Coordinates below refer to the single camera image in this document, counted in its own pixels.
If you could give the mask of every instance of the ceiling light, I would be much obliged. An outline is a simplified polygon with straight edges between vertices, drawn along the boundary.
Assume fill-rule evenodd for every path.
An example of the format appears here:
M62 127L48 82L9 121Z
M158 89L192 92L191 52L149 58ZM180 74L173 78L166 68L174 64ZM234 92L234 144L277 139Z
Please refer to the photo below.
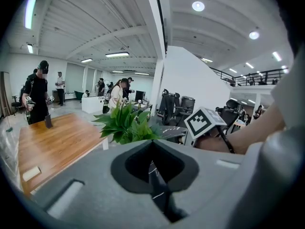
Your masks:
M248 62L246 63L246 65L248 65L251 69L254 68L254 67L253 67L251 64L249 64Z
M137 72L135 72L135 74L149 75L148 73L137 73Z
M29 53L33 53L33 45L28 44Z
M257 31L253 31L249 34L249 37L252 39L252 40L256 40L257 38L259 38L259 33Z
M200 12L200 11L204 10L204 4L202 2L193 2L192 8L195 11Z
M212 60L205 59L205 58L202 58L201 60L204 61L204 62L213 62Z
M115 52L115 53L108 53L105 54L106 57L110 58L110 57L119 57L119 56L129 56L128 52Z
M25 28L28 29L32 28L32 18L33 18L35 3L36 0L28 0L27 2L27 7L25 9L25 20L24 20Z
M90 62L90 61L92 61L92 59L84 59L84 60L82 60L81 62L82 62L82 63L86 63L86 62Z
M273 52L272 54L276 58L276 60L278 60L278 61L282 60L282 58L280 57L280 55L277 52Z

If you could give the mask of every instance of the ceiling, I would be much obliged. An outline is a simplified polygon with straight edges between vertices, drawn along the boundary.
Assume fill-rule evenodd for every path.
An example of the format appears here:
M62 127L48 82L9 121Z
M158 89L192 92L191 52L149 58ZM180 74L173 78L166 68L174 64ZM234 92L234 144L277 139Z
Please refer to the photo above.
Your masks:
M134 70L154 75L156 51L134 0L37 0L32 29L24 27L26 1L6 33L11 52L66 59L107 71ZM129 57L105 54L129 52Z
M203 11L192 3L200 1ZM278 69L293 61L287 33L275 0L161 0L169 45L181 46L198 57L212 60L207 65L226 73L254 73ZM249 33L260 37L251 40ZM282 62L272 59L277 51ZM251 70L245 63L254 66Z
M256 94L245 94L245 93L230 93L230 97L236 99L238 102L241 101L248 103L249 106L255 104L249 102L249 99L255 102ZM261 102L265 109L267 109L273 103L273 97L270 94L261 94Z

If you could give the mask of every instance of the person in black clothing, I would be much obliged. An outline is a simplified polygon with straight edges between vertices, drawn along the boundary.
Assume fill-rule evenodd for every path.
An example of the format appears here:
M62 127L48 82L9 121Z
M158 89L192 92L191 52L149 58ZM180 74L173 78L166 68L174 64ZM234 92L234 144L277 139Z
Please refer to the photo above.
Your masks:
M134 93L134 90L130 90L130 83L133 82L133 79L131 77L128 78L128 83L126 88L123 89L123 98L127 98L129 100L128 95L131 93Z
M46 100L49 98L48 82L46 80L46 74L48 73L49 64L47 61L43 60L38 65L36 74L29 75L28 80L24 86L24 92L22 95L22 102L24 106L30 111L29 124L33 124L39 121L43 121L45 116L48 115L48 106ZM34 107L27 105L25 97L30 96L33 102L35 102Z
M104 79L103 78L100 78L98 86L99 86L99 92L98 92L97 96L98 97L104 96L105 83L104 83Z

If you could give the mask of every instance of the potted plant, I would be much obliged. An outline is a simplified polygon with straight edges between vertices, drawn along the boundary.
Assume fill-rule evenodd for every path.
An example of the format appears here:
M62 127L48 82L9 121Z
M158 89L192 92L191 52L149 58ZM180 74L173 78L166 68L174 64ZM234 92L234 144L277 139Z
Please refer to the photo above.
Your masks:
M140 140L160 139L161 131L158 124L149 127L147 116L150 112L136 111L132 113L132 105L113 108L111 114L95 115L94 122L104 123L101 137L113 134L112 141L120 144L136 142Z

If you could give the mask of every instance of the gray floor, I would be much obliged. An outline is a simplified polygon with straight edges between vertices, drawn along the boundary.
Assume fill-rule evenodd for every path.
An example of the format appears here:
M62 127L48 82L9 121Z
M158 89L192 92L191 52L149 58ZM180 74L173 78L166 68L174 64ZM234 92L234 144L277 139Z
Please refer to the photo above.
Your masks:
M49 113L51 118L55 118L61 115L75 113L80 118L87 120L92 125L100 125L100 123L91 122L95 119L93 115L100 115L102 111L88 114L81 110L81 103L78 100L68 100L64 106L58 104L52 104L49 106ZM20 129L27 126L26 117L24 113L16 113L15 116L10 115L1 120L0 122L0 157L4 162L1 162L4 166L2 169L5 170L6 174L11 181L18 187L20 186L20 177L18 171L18 141ZM109 148L117 146L119 144L112 142L109 143Z

